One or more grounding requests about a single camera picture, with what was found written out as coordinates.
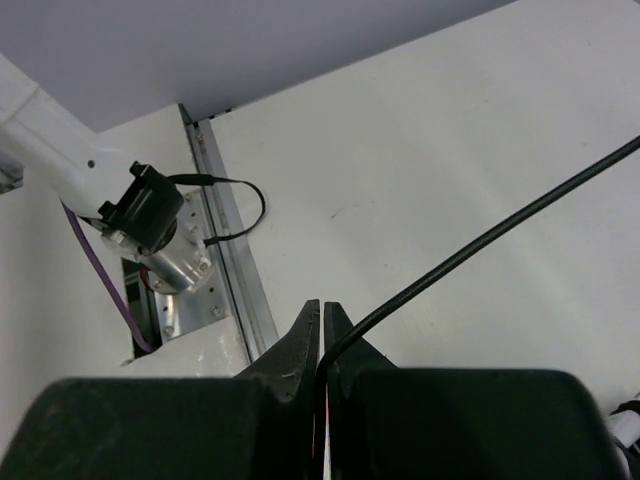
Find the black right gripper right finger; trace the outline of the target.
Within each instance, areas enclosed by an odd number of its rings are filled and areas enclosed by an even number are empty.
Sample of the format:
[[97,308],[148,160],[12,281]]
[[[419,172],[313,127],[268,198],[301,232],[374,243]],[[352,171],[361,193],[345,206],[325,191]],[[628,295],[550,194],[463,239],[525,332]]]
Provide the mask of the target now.
[[335,479],[622,479],[588,390],[538,369],[400,368],[365,340],[328,373]]

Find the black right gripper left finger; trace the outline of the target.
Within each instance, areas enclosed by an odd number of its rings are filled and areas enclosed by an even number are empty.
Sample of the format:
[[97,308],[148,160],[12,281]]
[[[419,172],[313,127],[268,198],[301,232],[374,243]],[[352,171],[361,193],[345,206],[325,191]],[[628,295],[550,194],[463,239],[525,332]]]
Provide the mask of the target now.
[[5,479],[306,479],[320,304],[230,378],[75,378],[34,401]]

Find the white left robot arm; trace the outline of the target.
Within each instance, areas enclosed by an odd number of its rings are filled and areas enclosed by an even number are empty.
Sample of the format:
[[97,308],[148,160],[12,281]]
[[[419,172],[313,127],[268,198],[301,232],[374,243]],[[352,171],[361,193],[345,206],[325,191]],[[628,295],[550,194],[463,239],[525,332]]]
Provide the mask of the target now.
[[7,58],[1,60],[1,150],[43,178],[118,256],[165,294],[195,291],[213,272],[178,214],[184,197],[149,164],[100,137]]

